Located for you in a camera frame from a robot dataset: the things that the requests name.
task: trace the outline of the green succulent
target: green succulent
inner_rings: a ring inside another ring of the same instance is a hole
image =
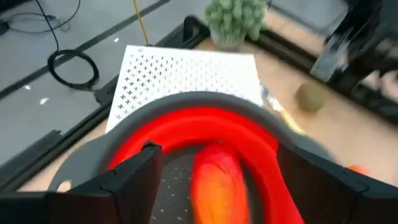
[[[212,0],[205,9],[205,18],[210,29],[222,37],[248,35],[259,38],[264,28],[265,0]]]

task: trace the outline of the cross pattern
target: cross pattern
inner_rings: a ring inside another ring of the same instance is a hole
[[[222,92],[262,104],[252,55],[128,46],[106,131],[141,106],[186,91]]]

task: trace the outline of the green ball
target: green ball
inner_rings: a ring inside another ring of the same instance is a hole
[[[317,112],[325,104],[323,90],[314,83],[304,83],[296,93],[299,107],[308,112]]]

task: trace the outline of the plant pot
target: plant pot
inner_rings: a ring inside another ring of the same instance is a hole
[[[210,36],[215,45],[220,50],[228,52],[238,52],[240,46],[243,45],[245,34],[241,35],[221,35],[221,32],[217,29],[210,27]]]

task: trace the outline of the yellow cable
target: yellow cable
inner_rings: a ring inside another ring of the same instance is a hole
[[[137,0],[132,0],[132,3],[133,3],[133,5],[134,5],[134,10],[136,11],[136,15],[137,15],[137,17],[138,17],[138,21],[139,21],[139,25],[140,25],[140,27],[141,27],[142,34],[144,34],[145,43],[146,43],[146,45],[149,45],[149,41],[148,41],[148,37],[147,37],[147,32],[145,31],[144,24],[142,23],[142,19],[141,19],[141,16],[140,16],[140,14],[139,14],[139,11],[138,11]]]

